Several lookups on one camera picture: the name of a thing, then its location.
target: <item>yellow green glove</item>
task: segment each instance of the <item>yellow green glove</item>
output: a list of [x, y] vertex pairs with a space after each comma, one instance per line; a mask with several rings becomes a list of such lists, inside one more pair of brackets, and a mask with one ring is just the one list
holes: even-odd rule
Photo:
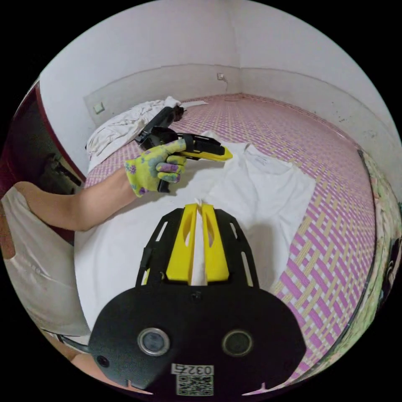
[[157, 191], [160, 180], [177, 183], [184, 172], [186, 157], [173, 155], [186, 150], [183, 139], [151, 148], [138, 158], [127, 160], [126, 174], [135, 195], [142, 197], [149, 191]]

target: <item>mattress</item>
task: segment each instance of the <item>mattress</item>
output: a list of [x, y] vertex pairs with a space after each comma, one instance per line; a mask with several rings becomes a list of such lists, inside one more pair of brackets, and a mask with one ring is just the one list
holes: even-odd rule
[[[223, 140], [252, 142], [264, 154], [296, 164], [316, 181], [314, 195], [295, 235], [287, 268], [274, 294], [292, 310], [307, 352], [283, 386], [308, 373], [344, 329], [362, 297], [375, 250], [371, 185], [356, 144], [334, 125], [297, 107], [250, 95], [202, 98], [171, 128]], [[127, 144], [97, 166], [92, 186], [139, 154]]]

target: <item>white cloth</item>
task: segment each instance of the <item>white cloth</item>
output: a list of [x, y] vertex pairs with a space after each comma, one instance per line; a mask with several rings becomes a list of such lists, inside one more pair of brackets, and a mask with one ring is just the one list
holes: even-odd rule
[[203, 101], [202, 100], [201, 101], [200, 100], [196, 100], [196, 101], [192, 100], [191, 102], [183, 102], [180, 106], [186, 110], [187, 108], [190, 108], [192, 106], [200, 106], [200, 105], [208, 105], [208, 103], [205, 102], [204, 100]]
[[88, 173], [132, 141], [164, 107], [174, 108], [179, 105], [180, 102], [171, 96], [163, 101], [143, 102], [102, 124], [86, 144], [90, 159]]
[[40, 328], [87, 335], [74, 273], [73, 247], [46, 226], [12, 187], [1, 200], [15, 256], [4, 260], [15, 292]]
[[[111, 299], [135, 286], [143, 249], [162, 216], [195, 202], [237, 219], [250, 243], [260, 287], [272, 289], [286, 269], [315, 181], [250, 144], [222, 144], [234, 155], [230, 161], [189, 160], [175, 194], [148, 194], [97, 228], [76, 233], [77, 286], [90, 328]], [[206, 284], [199, 224], [198, 217], [192, 285]]]

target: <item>power outlet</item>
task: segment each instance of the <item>power outlet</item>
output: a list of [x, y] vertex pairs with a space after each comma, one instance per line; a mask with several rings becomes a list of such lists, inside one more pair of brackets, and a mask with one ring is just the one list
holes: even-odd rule
[[105, 106], [103, 106], [103, 103], [97, 103], [93, 109], [95, 110], [96, 114], [102, 113], [105, 110]]

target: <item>printed number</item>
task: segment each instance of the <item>printed number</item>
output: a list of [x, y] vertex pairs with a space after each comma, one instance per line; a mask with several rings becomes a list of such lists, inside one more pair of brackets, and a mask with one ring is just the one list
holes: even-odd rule
[[172, 374], [184, 376], [213, 376], [214, 366], [190, 366], [187, 364], [172, 364]]

